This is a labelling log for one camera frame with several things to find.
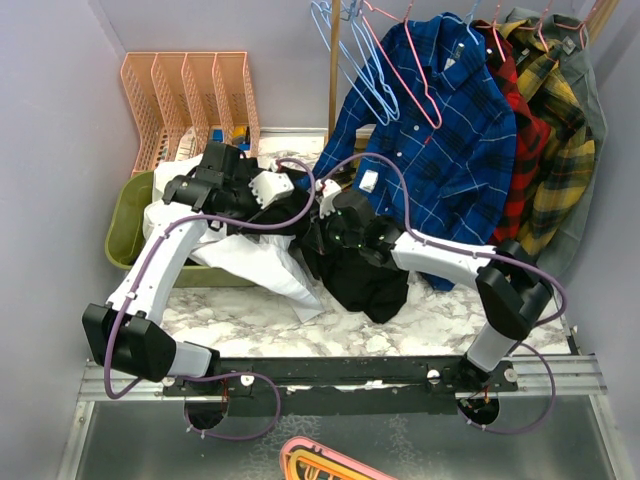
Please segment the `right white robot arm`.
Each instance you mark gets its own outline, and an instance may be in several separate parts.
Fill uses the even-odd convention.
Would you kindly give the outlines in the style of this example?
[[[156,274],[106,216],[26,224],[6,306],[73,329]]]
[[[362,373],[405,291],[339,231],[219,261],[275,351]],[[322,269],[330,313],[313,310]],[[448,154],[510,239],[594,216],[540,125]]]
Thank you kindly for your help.
[[[502,358],[529,336],[554,293],[550,276],[518,243],[473,246],[419,234],[375,214],[356,191],[317,195],[304,242],[320,256],[353,257],[375,272],[426,273],[475,290],[486,323],[455,369],[472,391],[494,381]]]

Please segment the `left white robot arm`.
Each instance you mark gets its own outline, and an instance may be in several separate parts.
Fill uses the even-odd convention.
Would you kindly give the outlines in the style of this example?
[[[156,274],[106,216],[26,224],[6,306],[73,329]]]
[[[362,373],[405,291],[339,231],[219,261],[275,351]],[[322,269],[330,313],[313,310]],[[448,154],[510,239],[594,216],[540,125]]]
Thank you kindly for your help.
[[[82,316],[91,353],[106,381],[117,370],[155,382],[186,377],[202,395],[218,388],[218,352],[175,340],[161,322],[176,280],[210,227],[209,215],[239,223],[257,213],[249,183],[260,172],[256,159],[241,149],[211,141],[195,167],[167,182],[160,202],[164,219],[153,228],[120,286],[104,304],[88,305]]]

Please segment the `black shirt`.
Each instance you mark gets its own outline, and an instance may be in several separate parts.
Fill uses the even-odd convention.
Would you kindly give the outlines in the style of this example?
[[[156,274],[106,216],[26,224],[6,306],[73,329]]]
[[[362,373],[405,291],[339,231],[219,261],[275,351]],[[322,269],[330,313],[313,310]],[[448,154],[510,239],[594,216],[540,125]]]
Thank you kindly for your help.
[[[233,177],[250,169],[260,169],[257,159],[248,158],[244,152],[231,149],[216,162],[220,173]],[[296,223],[286,227],[259,230],[259,225],[279,224],[292,219],[309,203],[310,192],[299,186],[293,193],[274,202],[249,221],[249,226],[230,225],[233,234],[257,235],[273,234],[293,236],[295,245],[304,258],[304,235],[309,229],[309,214],[319,212],[319,204],[314,202],[310,209]],[[363,312],[375,323],[385,323],[395,316],[405,304],[408,292],[408,273],[394,268],[383,268],[369,263],[360,251],[346,248],[327,256],[317,264],[308,265],[311,275],[322,282],[331,295],[350,312]]]

